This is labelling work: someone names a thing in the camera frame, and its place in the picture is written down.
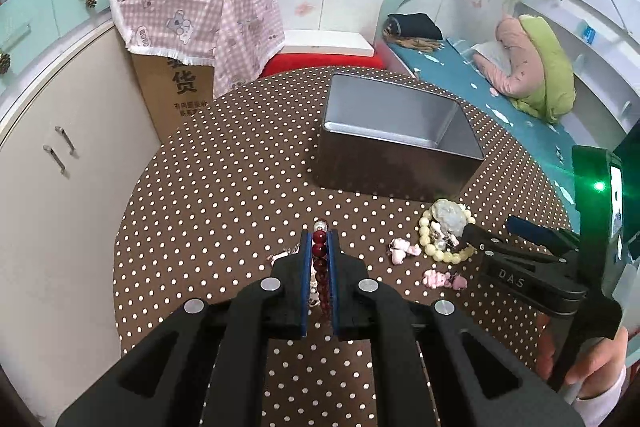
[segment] brown tablecloth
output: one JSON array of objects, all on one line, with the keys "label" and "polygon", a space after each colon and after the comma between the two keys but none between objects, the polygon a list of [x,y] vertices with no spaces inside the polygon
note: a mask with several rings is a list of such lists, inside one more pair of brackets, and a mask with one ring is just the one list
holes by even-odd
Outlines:
[{"label": "brown tablecloth", "polygon": [[[114,303],[123,353],[186,299],[222,301],[268,276],[267,256],[294,247],[301,229],[324,217],[340,232],[342,249],[364,259],[373,279],[406,299],[428,304],[446,297],[522,362],[534,363],[534,312],[478,282],[479,255],[453,267],[469,281],[461,293],[422,285],[423,272],[435,266],[431,259],[390,264],[386,244],[394,237],[417,242],[428,205],[314,185],[310,160],[328,81],[338,70],[457,98],[388,71],[312,68],[234,90],[184,123],[143,172],[116,238]],[[478,225],[507,236],[503,223],[514,214],[569,228],[553,187],[523,147],[460,101],[486,155],[460,194]],[[263,425],[376,425],[369,343],[332,339],[317,307],[310,320],[305,340],[270,343]]]}]

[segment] display screen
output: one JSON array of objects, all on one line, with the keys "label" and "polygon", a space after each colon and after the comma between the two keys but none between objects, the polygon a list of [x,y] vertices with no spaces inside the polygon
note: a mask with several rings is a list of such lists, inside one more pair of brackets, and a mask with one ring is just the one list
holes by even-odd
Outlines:
[{"label": "display screen", "polygon": [[618,259],[622,258],[622,173],[617,167],[611,168],[611,239],[618,237]]}]

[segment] blue bed sheet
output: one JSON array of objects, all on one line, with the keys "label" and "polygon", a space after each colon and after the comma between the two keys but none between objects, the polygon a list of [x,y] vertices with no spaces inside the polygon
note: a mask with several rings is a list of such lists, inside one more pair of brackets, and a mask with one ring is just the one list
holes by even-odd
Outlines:
[{"label": "blue bed sheet", "polygon": [[572,228],[580,230],[580,214],[574,202],[574,170],[571,150],[575,141],[562,125],[546,124],[517,110],[501,94],[493,96],[491,84],[447,41],[444,48],[427,54],[396,44],[396,55],[421,80],[447,89],[485,112],[518,140],[538,162],[556,188]]}]

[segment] human hand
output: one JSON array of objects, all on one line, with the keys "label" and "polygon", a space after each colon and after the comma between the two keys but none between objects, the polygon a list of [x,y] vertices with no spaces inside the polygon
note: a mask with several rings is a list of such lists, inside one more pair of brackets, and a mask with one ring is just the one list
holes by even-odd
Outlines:
[{"label": "human hand", "polygon": [[[546,329],[548,322],[549,317],[538,314],[536,319],[538,330]],[[620,372],[625,365],[627,341],[626,328],[621,327],[615,339],[603,339],[581,354],[567,371],[564,381],[569,385],[584,381],[578,395],[581,399],[594,398],[605,393],[620,377]],[[538,340],[538,361],[536,362],[536,372],[543,380],[548,380],[551,376],[555,352],[556,346],[554,346],[551,332],[543,331]]]}]

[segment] open tin box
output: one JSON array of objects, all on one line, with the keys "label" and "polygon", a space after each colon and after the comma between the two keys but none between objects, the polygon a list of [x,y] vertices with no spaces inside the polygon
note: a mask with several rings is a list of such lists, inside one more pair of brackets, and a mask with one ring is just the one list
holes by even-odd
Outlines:
[{"label": "open tin box", "polygon": [[483,161],[455,100],[354,74],[332,76],[312,171],[322,187],[453,199]]}]

